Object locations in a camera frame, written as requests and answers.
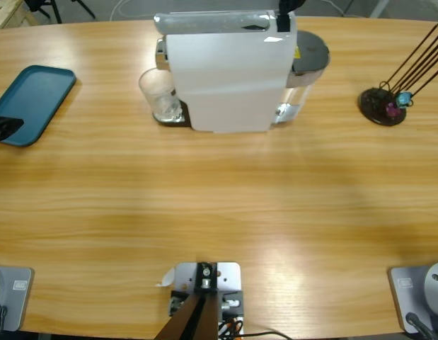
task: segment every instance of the gray mount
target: gray mount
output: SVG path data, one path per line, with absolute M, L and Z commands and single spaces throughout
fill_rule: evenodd
M 410 334 L 417 333 L 405 318 L 412 312 L 427 327 L 438 332 L 438 263 L 392 268 L 388 277 L 401 328 Z
M 0 305 L 8 309 L 5 331 L 17 331 L 22 324 L 33 271 L 30 268 L 0 267 Z

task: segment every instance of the gray lid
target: gray lid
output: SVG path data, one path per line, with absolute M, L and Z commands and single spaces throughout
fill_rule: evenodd
M 329 49 L 316 34 L 299 30 L 297 32 L 299 59 L 294 59 L 293 71 L 296 74 L 324 69 L 329 63 Z

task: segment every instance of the clear glass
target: clear glass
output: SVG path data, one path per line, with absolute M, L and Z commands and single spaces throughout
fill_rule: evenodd
M 161 123 L 184 121 L 181 102 L 175 94 L 173 77 L 169 71 L 149 69 L 140 77 L 139 86 L 157 121 Z

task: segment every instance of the cable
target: cable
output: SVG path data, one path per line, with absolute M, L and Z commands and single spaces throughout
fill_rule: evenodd
M 329 4 L 329 5 L 331 5 L 334 9 L 336 9 L 337 11 L 340 12 L 341 16 L 347 16 L 347 17 L 353 17 L 353 18 L 361 18 L 361 16 L 347 15 L 340 7 L 335 5 L 333 3 L 333 1 L 331 1 L 331 0 L 320 0 L 320 1 L 325 2 L 325 3 Z
M 426 340 L 438 340 L 437 334 L 429 329 L 423 322 L 420 321 L 415 313 L 409 312 L 405 316 L 408 324 L 414 326 L 414 328 L 425 338 Z
M 221 340 L 234 340 L 237 338 L 250 338 L 254 336 L 263 336 L 263 335 L 278 335 L 286 340 L 293 340 L 286 334 L 283 334 L 280 331 L 262 331 L 260 333 L 248 333 L 248 334 L 239 334 L 243 327 L 243 321 L 237 319 L 231 319 L 229 321 L 222 322 L 219 326 L 219 331 L 226 325 L 225 331 L 223 331 L 219 338 Z
M 286 340 L 293 340 L 293 338 L 290 338 L 286 334 L 283 334 L 279 331 L 262 331 L 261 333 L 248 333 L 248 334 L 238 334 L 234 338 L 226 338 L 226 339 L 236 339 L 236 338 L 249 338 L 251 336 L 263 336 L 263 335 L 278 335 L 282 338 L 285 338 Z
M 127 19 L 136 19 L 136 18 L 141 18 L 143 16 L 145 16 L 144 14 L 141 14 L 139 16 L 128 16 L 127 14 L 124 14 L 121 9 L 122 7 L 127 4 L 128 2 L 130 2 L 132 0 L 119 0 L 117 2 L 117 4 L 115 5 L 115 7 L 113 7 L 112 13 L 110 14 L 109 17 L 109 21 L 113 21 L 113 16 L 115 15 L 115 12 L 118 10 L 118 13 L 123 17 L 123 18 L 127 18 Z
M 120 6 L 124 1 L 126 1 L 126 0 L 119 0 L 117 2 L 117 4 L 115 5 L 115 7 L 113 7 L 112 13 L 110 14 L 110 17 L 108 19 L 109 21 L 113 21 L 113 16 L 115 15 L 115 12 L 116 12 L 118 6 Z

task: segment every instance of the label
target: label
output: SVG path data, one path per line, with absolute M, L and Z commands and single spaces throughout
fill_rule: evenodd
M 410 278 L 399 278 L 398 279 L 398 287 L 399 288 L 412 288 L 414 285 L 412 284 L 412 280 Z
M 13 290 L 27 290 L 28 281 L 16 280 L 13 284 Z
M 296 51 L 294 52 L 294 59 L 301 59 L 301 50 L 299 46 L 296 46 Z

